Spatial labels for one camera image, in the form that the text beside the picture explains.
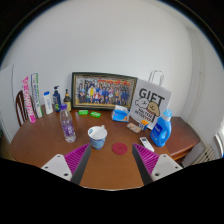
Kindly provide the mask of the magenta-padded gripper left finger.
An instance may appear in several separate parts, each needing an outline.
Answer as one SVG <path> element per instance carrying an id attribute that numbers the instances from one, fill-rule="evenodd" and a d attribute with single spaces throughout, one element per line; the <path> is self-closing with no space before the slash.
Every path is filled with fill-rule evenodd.
<path id="1" fill-rule="evenodd" d="M 85 144 L 66 155 L 56 154 L 42 169 L 79 185 L 90 155 L 91 146 Z"/>

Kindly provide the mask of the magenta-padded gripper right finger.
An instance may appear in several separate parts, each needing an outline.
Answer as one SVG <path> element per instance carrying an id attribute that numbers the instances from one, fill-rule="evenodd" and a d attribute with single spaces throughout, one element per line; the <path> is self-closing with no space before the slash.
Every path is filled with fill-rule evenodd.
<path id="1" fill-rule="evenodd" d="M 138 144 L 133 144 L 132 154 L 137 163 L 144 185 L 182 169 L 182 167 L 167 154 L 158 155 Z"/>

